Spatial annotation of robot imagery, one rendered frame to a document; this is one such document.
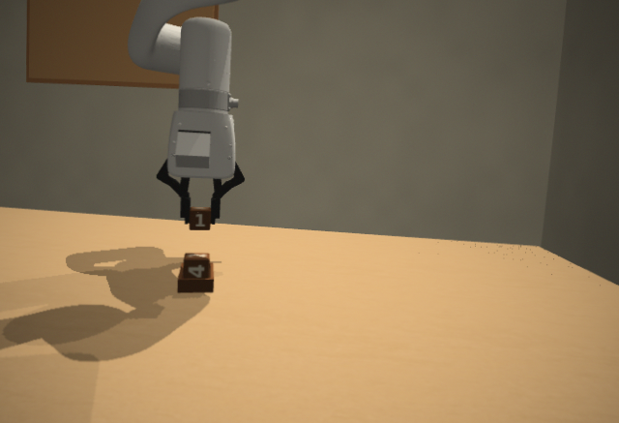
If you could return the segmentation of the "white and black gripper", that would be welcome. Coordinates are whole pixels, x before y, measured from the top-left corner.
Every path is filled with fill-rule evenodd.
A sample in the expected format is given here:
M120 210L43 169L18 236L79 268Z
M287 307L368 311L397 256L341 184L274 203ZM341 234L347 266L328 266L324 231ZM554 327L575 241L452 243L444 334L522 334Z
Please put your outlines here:
M212 178L215 192L211 197L211 224L214 225L216 219L220 218L221 198L231 188L245 181L235 161L233 116L228 114L228 111L210 108L180 107L178 110L173 112L167 159L158 172L157 179L170 186L181 198L180 218L185 218L185 225L187 225L190 223L191 209L191 198L188 192L190 178ZM211 132L209 168L176 167L175 149L178 130ZM181 183L170 177L168 173L181 177ZM232 179L221 184L222 179L229 178L233 174Z

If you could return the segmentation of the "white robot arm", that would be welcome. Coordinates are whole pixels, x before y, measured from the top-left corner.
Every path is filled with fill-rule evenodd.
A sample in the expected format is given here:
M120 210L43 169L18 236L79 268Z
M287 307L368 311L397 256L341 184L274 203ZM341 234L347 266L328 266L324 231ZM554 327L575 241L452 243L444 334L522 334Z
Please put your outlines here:
M128 38L128 52L140 68L179 75L178 107L229 111L231 31L208 17L166 24L196 8L238 0L141 0ZM209 168L211 132L178 130L176 167Z

